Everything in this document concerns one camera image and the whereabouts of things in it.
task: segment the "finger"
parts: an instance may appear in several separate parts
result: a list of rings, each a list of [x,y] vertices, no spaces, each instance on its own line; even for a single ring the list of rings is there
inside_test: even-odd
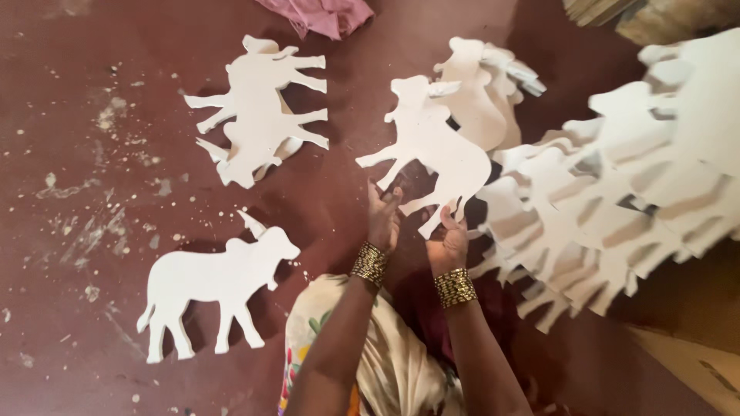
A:
[[[393,212],[398,209],[399,205],[401,205],[401,198],[403,198],[403,191],[399,187],[395,187],[393,189],[393,194],[391,196],[391,200],[388,202],[388,205],[383,208],[383,211],[386,214],[392,214]]]
[[[459,227],[458,223],[452,218],[452,215],[450,215],[450,206],[445,205],[442,207],[442,212],[440,213],[440,218],[442,219],[442,225],[445,226],[446,229],[456,229]]]
[[[380,194],[377,193],[377,189],[375,189],[375,184],[370,178],[368,178],[368,199],[370,200],[370,202],[380,201]]]
[[[434,229],[434,231],[431,232],[431,235],[429,236],[429,241],[444,241],[447,237],[447,229],[442,225],[438,225],[437,228]]]

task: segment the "woman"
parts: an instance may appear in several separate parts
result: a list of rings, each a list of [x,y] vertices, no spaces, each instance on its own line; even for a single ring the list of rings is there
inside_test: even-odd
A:
[[[426,242],[444,307],[458,380],[378,292],[396,248],[403,197],[382,199],[368,182],[369,234],[350,276],[319,277],[298,297],[286,324],[283,416],[532,415],[524,392],[485,322],[465,270],[465,219],[442,210]]]

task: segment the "gold bangle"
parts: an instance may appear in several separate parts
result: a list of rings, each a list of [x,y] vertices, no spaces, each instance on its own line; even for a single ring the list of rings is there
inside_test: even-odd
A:
[[[455,269],[434,278],[437,294],[440,296],[442,308],[449,308],[458,303],[478,299],[473,282],[468,277],[468,270]]]
[[[367,241],[360,248],[360,254],[354,261],[352,274],[371,281],[375,286],[383,284],[383,273],[386,271],[388,256]]]

